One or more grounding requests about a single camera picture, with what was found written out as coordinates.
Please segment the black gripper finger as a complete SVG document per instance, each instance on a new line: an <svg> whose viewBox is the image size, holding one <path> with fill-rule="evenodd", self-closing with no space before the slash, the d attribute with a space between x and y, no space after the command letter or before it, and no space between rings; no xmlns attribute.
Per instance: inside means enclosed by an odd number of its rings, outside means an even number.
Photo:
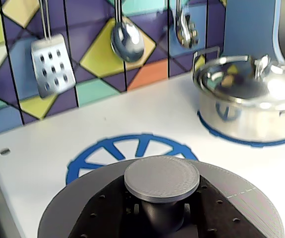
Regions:
<svg viewBox="0 0 285 238"><path fill-rule="evenodd" d="M88 200L69 237L137 238L138 218L139 201L118 177Z"/></svg>
<svg viewBox="0 0 285 238"><path fill-rule="evenodd" d="M211 183L195 192L195 224L200 238L264 238Z"/></svg>

